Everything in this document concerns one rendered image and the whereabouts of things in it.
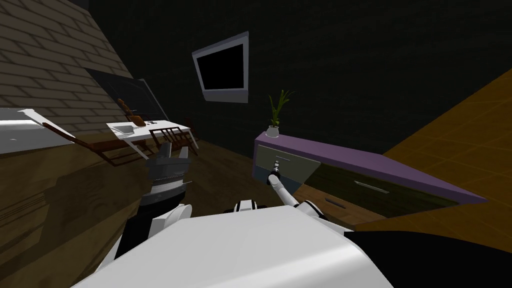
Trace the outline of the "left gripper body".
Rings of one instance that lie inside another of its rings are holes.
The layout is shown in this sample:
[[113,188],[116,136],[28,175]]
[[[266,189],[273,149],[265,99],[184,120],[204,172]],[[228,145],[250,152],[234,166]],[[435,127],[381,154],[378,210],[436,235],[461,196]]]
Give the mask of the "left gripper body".
[[189,158],[165,157],[148,159],[145,166],[149,168],[149,179],[161,180],[184,176],[191,162]]

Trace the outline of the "brown wooden chair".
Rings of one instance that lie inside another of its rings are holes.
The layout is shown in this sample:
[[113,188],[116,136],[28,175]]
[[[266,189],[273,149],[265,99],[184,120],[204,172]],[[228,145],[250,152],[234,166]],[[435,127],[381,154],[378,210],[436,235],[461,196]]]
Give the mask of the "brown wooden chair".
[[119,159],[122,159],[125,157],[129,157],[131,155],[139,154],[139,153],[135,151],[130,154],[125,154],[125,155],[109,158],[105,155],[105,152],[128,148],[128,147],[130,147],[130,145],[120,139],[106,140],[106,141],[101,141],[101,142],[96,142],[96,143],[86,143],[80,139],[77,139],[76,137],[69,136],[69,135],[65,134],[64,132],[60,131],[56,127],[54,127],[46,122],[43,122],[42,126],[51,130],[52,132],[55,132],[57,135],[65,138],[68,141],[71,141],[71,142],[78,144],[86,149],[89,149],[90,151],[94,152],[95,154],[100,156],[103,160],[105,160],[107,163],[111,164],[114,167],[125,165],[125,164],[131,163],[131,162],[134,162],[134,161],[137,161],[137,160],[143,158],[142,156],[139,156],[137,158],[133,158],[133,159],[130,159],[130,160],[127,160],[124,162],[115,162],[115,160],[119,160]]
[[188,149],[194,154],[198,155],[195,146],[194,135],[190,131],[182,130],[180,127],[168,127],[160,129],[149,130],[152,139],[154,140],[156,147],[159,149],[161,144],[164,142],[170,142],[171,151],[176,151],[181,147],[188,146]]

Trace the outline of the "grey drawer front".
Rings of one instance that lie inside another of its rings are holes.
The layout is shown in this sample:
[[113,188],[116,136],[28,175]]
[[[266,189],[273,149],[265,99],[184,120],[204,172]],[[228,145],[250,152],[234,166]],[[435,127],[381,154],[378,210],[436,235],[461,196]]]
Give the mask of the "grey drawer front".
[[[280,156],[290,161],[276,158]],[[272,170],[274,162],[279,161],[279,173],[281,176],[304,183],[311,174],[321,165],[319,161],[308,159],[267,146],[258,145],[256,149],[256,165],[266,170]]]

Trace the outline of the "white desk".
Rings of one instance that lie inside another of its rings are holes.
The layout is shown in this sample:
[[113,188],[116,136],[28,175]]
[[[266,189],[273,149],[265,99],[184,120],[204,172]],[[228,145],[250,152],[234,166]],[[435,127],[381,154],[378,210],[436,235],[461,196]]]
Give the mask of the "white desk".
[[161,147],[159,138],[171,142],[178,148],[186,147],[197,155],[199,149],[190,127],[179,125],[167,120],[144,121],[141,117],[135,117],[130,114],[128,122],[107,123],[108,128],[112,130],[117,139],[127,144],[136,153],[144,159],[148,159],[146,153],[140,148],[143,142],[152,140],[157,148]]

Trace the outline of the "green plant in white pot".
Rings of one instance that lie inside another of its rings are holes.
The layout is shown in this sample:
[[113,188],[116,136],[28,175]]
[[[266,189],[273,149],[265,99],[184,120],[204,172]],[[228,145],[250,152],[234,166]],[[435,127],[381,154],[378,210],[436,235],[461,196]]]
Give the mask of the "green plant in white pot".
[[270,138],[277,138],[279,136],[279,124],[280,118],[279,113],[282,110],[285,103],[290,101],[290,96],[294,94],[294,91],[290,92],[289,90],[284,91],[281,90],[279,99],[274,104],[273,98],[269,95],[269,101],[271,106],[271,125],[269,125],[268,129],[265,132],[265,135]]

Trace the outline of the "dark window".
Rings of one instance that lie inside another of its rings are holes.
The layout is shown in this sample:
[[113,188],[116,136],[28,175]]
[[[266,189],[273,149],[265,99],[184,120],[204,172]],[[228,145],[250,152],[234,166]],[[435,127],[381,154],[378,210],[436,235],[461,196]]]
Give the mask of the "dark window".
[[85,70],[117,106],[121,106],[118,102],[121,99],[134,115],[146,121],[168,120],[146,82],[91,68]]

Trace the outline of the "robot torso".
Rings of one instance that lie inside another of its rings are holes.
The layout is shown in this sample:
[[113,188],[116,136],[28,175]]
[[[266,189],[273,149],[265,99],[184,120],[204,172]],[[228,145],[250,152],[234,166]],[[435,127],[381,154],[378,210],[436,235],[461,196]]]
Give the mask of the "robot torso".
[[346,232],[289,205],[168,218],[72,288],[393,288]]

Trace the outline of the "purple cabinet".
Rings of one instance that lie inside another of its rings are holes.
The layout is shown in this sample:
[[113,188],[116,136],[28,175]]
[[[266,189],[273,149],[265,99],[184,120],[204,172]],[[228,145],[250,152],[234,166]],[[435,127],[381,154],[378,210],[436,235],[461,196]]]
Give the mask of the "purple cabinet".
[[262,132],[254,141],[252,176],[266,182],[271,170],[256,165],[258,145],[320,162],[301,183],[281,176],[284,187],[297,195],[302,185],[326,194],[329,201],[353,204],[386,219],[485,203],[486,199],[381,154],[302,138]]

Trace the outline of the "white table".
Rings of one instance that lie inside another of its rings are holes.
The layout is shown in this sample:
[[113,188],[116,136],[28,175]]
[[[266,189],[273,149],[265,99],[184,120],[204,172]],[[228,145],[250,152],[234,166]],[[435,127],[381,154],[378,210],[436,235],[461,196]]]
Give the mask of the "white table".
[[69,132],[31,108],[0,108],[0,154],[70,145],[73,142],[44,127],[47,123],[68,137]]

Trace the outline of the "grey-framed black wall picture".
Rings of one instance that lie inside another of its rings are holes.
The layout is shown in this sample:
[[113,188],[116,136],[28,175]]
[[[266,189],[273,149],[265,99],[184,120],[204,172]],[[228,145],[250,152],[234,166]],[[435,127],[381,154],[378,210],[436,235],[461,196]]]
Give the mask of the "grey-framed black wall picture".
[[248,31],[196,50],[191,55],[207,102],[248,103]]

